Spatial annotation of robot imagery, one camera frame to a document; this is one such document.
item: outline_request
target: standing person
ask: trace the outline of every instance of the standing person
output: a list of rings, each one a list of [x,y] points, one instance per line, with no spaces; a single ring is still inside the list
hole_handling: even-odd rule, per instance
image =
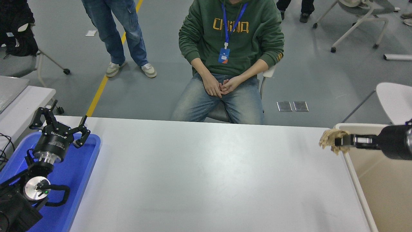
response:
[[[136,5],[133,0],[82,0],[86,13],[93,25],[99,31],[100,39],[105,43],[110,54],[111,62],[106,71],[107,77],[113,77],[125,65],[122,40],[116,29],[113,14],[126,31],[127,46],[130,55],[149,78],[156,77],[157,73],[147,61],[145,42],[140,29]]]
[[[313,1],[314,0],[302,0],[302,8],[300,10],[300,19],[299,21],[302,23],[307,23],[309,16],[312,14],[312,12],[315,10],[315,6],[313,6]],[[276,6],[281,12],[282,15],[282,20],[285,19],[285,11],[286,8],[289,6],[291,0],[279,0],[276,3]]]

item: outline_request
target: clasped hands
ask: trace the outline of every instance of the clasped hands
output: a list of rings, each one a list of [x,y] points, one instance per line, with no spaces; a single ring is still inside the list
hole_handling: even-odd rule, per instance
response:
[[[218,82],[213,75],[202,77],[205,91],[210,96],[220,97],[235,90],[241,83],[239,76],[235,76],[231,79],[226,79],[223,83]]]

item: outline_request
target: chair wheel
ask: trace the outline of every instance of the chair wheel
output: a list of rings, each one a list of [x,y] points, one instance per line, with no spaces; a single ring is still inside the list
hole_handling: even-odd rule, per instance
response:
[[[56,110],[57,110],[58,114],[63,114],[64,113],[63,107],[56,107]]]

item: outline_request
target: blue tray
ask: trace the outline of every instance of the blue tray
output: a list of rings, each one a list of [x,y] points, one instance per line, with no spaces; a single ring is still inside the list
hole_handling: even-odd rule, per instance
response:
[[[40,136],[41,132],[35,132],[29,134],[21,141],[3,171],[0,172],[0,183],[27,168],[24,159],[26,151],[35,147]],[[75,140],[80,138],[80,136],[80,134],[74,134]],[[41,208],[40,213],[43,215],[43,218],[29,230],[30,232],[69,231],[96,162],[99,148],[99,136],[90,134],[84,146],[76,149],[71,144],[64,161],[54,164],[54,170],[47,178],[54,185],[69,186],[69,198],[66,204],[62,206],[44,206]],[[49,202],[59,202],[63,198],[63,191],[52,190],[49,198]]]

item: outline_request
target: seated man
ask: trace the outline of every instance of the seated man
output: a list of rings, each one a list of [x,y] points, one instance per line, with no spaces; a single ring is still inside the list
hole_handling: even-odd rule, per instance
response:
[[[223,101],[232,123],[263,124],[257,74],[283,57],[281,15],[273,0],[194,0],[179,31],[193,78],[174,121],[204,121]]]

